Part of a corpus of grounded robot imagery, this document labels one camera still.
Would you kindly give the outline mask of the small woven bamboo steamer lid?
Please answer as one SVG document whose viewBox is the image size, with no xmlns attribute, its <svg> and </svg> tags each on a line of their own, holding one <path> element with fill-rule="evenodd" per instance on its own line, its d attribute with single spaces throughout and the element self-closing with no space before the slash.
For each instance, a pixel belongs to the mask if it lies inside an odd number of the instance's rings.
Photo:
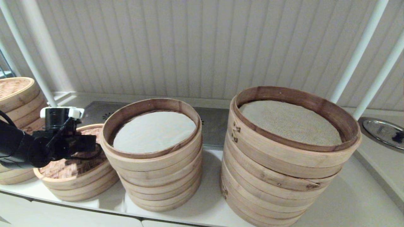
<svg viewBox="0 0 404 227">
<path fill-rule="evenodd" d="M 95 124 L 77 129 L 82 135 L 96 135 L 96 158 L 52 161 L 45 167 L 35 168 L 33 171 L 36 177 L 41 180 L 45 187 L 67 190 L 90 184 L 109 172 L 116 173 L 100 145 L 102 127 L 102 124 Z"/>
</svg>

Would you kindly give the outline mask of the white round steamer liner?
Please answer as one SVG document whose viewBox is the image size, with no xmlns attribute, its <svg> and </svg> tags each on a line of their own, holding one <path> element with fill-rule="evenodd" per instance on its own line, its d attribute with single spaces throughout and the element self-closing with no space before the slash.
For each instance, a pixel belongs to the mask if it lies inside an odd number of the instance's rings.
<svg viewBox="0 0 404 227">
<path fill-rule="evenodd" d="M 189 138 L 196 124 L 177 112 L 154 112 L 127 122 L 116 134 L 113 147 L 130 154 L 166 150 Z"/>
</svg>

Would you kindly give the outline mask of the beige mesh steamer liner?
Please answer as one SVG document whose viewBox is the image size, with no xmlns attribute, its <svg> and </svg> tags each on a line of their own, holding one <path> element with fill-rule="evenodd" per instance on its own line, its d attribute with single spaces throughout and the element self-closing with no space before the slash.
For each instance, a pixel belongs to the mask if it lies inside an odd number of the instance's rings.
<svg viewBox="0 0 404 227">
<path fill-rule="evenodd" d="M 342 143 L 338 130 L 326 118 L 302 106 L 263 100 L 246 103 L 239 110 L 258 127 L 293 141 L 318 146 Z"/>
</svg>

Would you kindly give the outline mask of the round stainless steel lid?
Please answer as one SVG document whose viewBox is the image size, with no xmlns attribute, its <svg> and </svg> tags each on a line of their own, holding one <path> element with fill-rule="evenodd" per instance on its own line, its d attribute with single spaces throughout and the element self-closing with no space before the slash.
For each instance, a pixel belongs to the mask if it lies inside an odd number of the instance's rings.
<svg viewBox="0 0 404 227">
<path fill-rule="evenodd" d="M 404 141 L 397 143 L 391 139 L 397 132 L 404 131 L 403 127 L 377 119 L 367 119 L 362 125 L 378 141 L 404 151 Z"/>
</svg>

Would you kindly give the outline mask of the white plastic joint cover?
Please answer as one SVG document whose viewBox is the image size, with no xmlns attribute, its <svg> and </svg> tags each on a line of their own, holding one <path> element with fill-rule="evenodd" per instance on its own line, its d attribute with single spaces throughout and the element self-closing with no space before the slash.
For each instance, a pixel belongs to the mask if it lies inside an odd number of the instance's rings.
<svg viewBox="0 0 404 227">
<path fill-rule="evenodd" d="M 68 117 L 72 117 L 74 119 L 81 119 L 83 117 L 83 115 L 84 115 L 84 112 L 85 112 L 85 109 L 83 109 L 83 108 L 77 108 L 77 107 L 71 107 L 71 106 L 69 106 L 69 107 L 61 107 L 61 106 L 58 106 L 58 107 L 45 107 L 45 108 L 42 108 L 40 110 L 40 112 L 39 112 L 40 118 L 46 118 L 46 116 L 47 116 L 46 111 L 47 110 L 49 110 L 48 111 L 49 113 L 50 113 L 51 110 L 54 110 L 54 111 L 57 110 L 57 111 L 60 112 L 59 115 L 62 115 L 62 112 L 64 111 L 64 112 L 67 112 Z"/>
</svg>

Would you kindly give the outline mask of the thin white metal pole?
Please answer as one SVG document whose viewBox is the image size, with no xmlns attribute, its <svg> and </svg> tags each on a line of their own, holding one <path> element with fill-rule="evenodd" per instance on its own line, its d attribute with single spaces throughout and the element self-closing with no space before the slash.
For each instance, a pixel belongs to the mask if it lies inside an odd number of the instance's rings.
<svg viewBox="0 0 404 227">
<path fill-rule="evenodd" d="M 17 43 L 20 51 L 22 52 L 24 59 L 26 60 L 26 63 L 28 64 L 30 70 L 32 71 L 36 82 L 39 84 L 40 89 L 42 90 L 43 94 L 45 95 L 45 97 L 48 101 L 48 104 L 54 108 L 58 107 L 58 104 L 56 103 L 54 96 L 52 95 L 52 92 L 50 91 L 47 83 L 43 79 L 31 54 L 29 53 L 29 50 L 28 50 L 26 44 L 24 43 L 24 40 L 19 32 L 18 27 L 16 26 L 16 22 L 11 14 L 11 11 L 9 10 L 8 5 L 5 0 L 0 0 L 0 10 L 2 11 L 2 13 L 5 17 L 5 20 L 11 30 L 11 33 L 14 36 L 16 43 Z"/>
<path fill-rule="evenodd" d="M 373 12 L 368 20 L 368 23 L 365 26 L 365 29 L 362 33 L 362 36 L 352 54 L 351 59 L 349 60 L 344 72 L 342 73 L 339 82 L 337 83 L 332 95 L 329 99 L 330 102 L 336 104 L 340 97 L 342 96 L 343 91 L 345 90 L 347 84 L 349 83 L 355 69 L 357 68 L 360 60 L 362 59 L 363 54 L 369 42 L 375 33 L 375 30 L 380 22 L 384 11 L 388 5 L 389 0 L 377 0 Z"/>
<path fill-rule="evenodd" d="M 9 53 L 7 52 L 5 45 L 3 43 L 3 41 L 0 38 L 0 53 L 2 55 L 2 57 L 4 58 L 8 68 L 10 69 L 11 73 L 15 76 L 15 77 L 21 77 L 22 75 L 20 74 L 20 72 L 18 71 L 16 65 L 14 64 L 11 56 L 9 55 Z"/>
<path fill-rule="evenodd" d="M 372 99 L 375 97 L 378 90 L 381 88 L 382 84 L 389 75 L 396 61 L 399 59 L 401 52 L 403 51 L 404 51 L 404 30 L 401 32 L 398 40 L 396 41 L 394 47 L 392 48 L 387 59 L 385 60 L 385 63 L 383 64 L 382 68 L 380 69 L 377 76 L 373 80 L 368 91 L 365 93 L 365 96 L 362 98 L 361 102 L 355 109 L 353 117 L 356 120 L 358 120 L 365 112 L 366 108 L 371 103 Z"/>
</svg>

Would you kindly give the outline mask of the grey metal rack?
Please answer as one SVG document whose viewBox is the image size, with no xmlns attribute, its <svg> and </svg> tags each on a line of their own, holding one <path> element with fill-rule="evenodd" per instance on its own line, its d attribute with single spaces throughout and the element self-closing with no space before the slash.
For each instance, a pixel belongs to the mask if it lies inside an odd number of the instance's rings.
<svg viewBox="0 0 404 227">
<path fill-rule="evenodd" d="M 5 54 L 0 48 L 0 79 L 8 79 L 16 77 L 16 73 L 11 68 L 10 63 L 6 59 Z"/>
</svg>

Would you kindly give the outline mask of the wide white post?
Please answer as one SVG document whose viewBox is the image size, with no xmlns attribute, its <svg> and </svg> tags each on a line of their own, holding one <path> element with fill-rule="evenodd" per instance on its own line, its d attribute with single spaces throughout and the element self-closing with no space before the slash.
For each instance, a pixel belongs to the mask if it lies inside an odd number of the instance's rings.
<svg viewBox="0 0 404 227">
<path fill-rule="evenodd" d="M 44 65 L 55 84 L 55 90 L 74 91 L 74 86 L 52 40 L 37 0 L 21 0 L 21 4 Z"/>
</svg>

